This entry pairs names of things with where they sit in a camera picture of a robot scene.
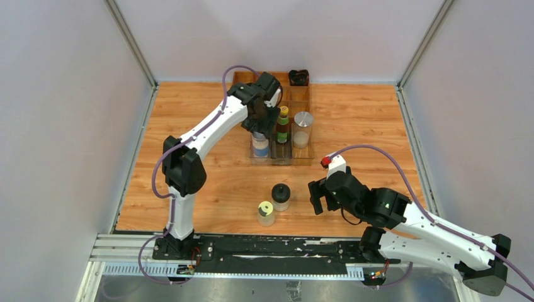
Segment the yellow cap sauce bottle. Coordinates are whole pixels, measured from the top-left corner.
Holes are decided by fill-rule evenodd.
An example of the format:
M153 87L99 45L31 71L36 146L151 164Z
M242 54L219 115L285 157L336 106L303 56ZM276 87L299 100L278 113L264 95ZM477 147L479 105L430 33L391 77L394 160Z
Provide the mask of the yellow cap sauce bottle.
M276 141L278 143L287 143L289 132L289 108L282 106L278 115L276 124Z

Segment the silver lid spice jar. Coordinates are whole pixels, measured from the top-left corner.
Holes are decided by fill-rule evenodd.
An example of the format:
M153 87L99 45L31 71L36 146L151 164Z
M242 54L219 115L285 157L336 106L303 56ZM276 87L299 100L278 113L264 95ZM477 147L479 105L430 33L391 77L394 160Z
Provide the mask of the silver lid spice jar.
M269 140L259 132L252 132L251 136L253 159L257 162L266 162L269 159Z

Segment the clear plastic organizer bin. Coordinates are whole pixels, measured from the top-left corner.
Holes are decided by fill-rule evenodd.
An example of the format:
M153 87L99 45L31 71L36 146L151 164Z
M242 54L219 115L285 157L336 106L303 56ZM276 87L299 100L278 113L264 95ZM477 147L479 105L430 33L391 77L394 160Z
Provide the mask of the clear plastic organizer bin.
M253 159L252 143L249 146L249 159L252 165L280 165L280 166L308 166L311 165L315 159L315 153L312 145L312 133L309 144L304 149L295 148L292 143L292 128L293 123L288 132L287 143L278 143L276 141L276 134L274 133L269 140L270 152L269 159L266 162L257 162Z

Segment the large silver lid jar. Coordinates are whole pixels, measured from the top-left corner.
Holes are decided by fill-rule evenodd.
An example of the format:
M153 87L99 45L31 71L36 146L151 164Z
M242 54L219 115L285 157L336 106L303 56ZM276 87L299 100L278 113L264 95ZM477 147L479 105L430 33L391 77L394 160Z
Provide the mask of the large silver lid jar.
M295 148L308 146L314 117L308 111L299 111L293 118L292 143Z

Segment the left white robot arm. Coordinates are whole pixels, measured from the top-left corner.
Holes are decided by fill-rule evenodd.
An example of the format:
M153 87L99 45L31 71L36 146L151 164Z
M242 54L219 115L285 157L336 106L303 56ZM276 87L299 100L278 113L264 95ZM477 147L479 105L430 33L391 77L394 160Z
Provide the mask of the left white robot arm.
M272 136L280 114L277 102L281 92L279 80L267 72L261 73L256 82L238 82L224 89L220 104L192 130L179 138L165 139L157 166L169 189L166 234L173 238L168 250L176 259L185 260L193 251L193 243L187 238L194 230L196 194L207 180L205 157L236 125L266 138Z

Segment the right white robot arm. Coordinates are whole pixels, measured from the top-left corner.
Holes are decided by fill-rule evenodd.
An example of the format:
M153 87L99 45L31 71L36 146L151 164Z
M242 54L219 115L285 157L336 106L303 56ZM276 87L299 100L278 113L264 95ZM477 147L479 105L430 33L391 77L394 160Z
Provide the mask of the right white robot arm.
M368 188L350 171L337 171L308 184L315 214L342 210L367 227L358 245L367 262L418 262L449 273L469 289L499 296L507 284L504 259L511 240L502 234L476 234L419 209L407 196L386 187Z

